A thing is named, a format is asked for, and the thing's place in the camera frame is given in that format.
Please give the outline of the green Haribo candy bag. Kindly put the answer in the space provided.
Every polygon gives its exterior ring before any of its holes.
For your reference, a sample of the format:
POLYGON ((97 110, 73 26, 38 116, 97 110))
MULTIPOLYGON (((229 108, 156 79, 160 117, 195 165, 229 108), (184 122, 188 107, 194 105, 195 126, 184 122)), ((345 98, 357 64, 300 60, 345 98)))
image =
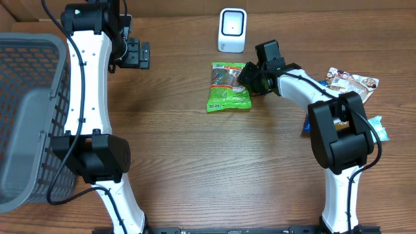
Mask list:
POLYGON ((237 78, 245 63, 213 62, 207 112, 224 109, 250 109, 252 102, 247 89, 237 78))

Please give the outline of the dark blue snack packet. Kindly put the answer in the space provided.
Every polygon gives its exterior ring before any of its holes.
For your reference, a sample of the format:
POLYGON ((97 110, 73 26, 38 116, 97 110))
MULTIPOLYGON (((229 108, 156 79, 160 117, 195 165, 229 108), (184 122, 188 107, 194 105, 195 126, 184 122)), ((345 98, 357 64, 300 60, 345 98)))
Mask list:
MULTIPOLYGON (((328 86, 327 81, 319 81, 319 83, 323 86, 328 86)), ((309 122, 309 116, 308 115, 306 115, 306 117, 305 117, 305 124, 304 124, 303 132, 304 133, 309 133, 310 132, 310 122, 309 122)))

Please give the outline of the beige mushroom snack bag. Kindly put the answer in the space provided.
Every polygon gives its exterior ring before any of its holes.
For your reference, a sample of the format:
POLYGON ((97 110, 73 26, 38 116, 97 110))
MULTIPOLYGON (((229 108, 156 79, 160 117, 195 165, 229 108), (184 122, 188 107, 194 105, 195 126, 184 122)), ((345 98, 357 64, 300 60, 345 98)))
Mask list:
POLYGON ((327 87, 341 92, 356 92, 365 103, 377 89, 379 80, 371 77, 351 74, 337 68, 330 68, 326 74, 327 87))

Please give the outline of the light blue snack packet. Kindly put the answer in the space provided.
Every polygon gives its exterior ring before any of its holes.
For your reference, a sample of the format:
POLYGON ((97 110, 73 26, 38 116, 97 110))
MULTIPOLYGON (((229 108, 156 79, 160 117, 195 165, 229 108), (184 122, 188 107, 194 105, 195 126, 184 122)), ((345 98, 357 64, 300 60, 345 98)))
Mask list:
POLYGON ((382 117, 381 116, 375 116, 371 119, 368 119, 368 122, 371 124, 371 126, 376 131, 378 138, 381 142, 383 141, 389 141, 389 137, 387 135, 387 132, 385 130, 385 127, 382 125, 382 117))

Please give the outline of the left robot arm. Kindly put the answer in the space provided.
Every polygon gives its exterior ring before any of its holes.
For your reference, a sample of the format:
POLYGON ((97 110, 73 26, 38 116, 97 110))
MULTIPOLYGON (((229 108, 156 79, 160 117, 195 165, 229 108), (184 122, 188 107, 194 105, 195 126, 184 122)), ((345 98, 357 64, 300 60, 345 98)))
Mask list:
POLYGON ((56 21, 70 52, 70 106, 51 147, 63 168, 99 194, 113 233, 146 234, 151 228, 129 182, 129 143, 113 134, 108 110, 109 74, 150 67, 150 45, 130 37, 132 22, 127 3, 115 0, 68 4, 56 21))

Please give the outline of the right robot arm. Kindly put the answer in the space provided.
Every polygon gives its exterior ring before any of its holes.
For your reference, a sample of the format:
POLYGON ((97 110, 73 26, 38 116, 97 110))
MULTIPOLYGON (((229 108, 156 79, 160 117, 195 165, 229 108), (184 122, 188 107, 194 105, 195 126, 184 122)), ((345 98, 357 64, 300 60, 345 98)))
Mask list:
POLYGON ((310 78, 297 64, 286 64, 279 44, 255 47, 257 63, 248 62, 238 82, 255 95, 271 92, 307 111, 311 149, 325 170, 325 205, 317 233, 380 233, 362 226, 356 214, 361 174, 381 158, 382 142, 356 92, 340 93, 310 78))

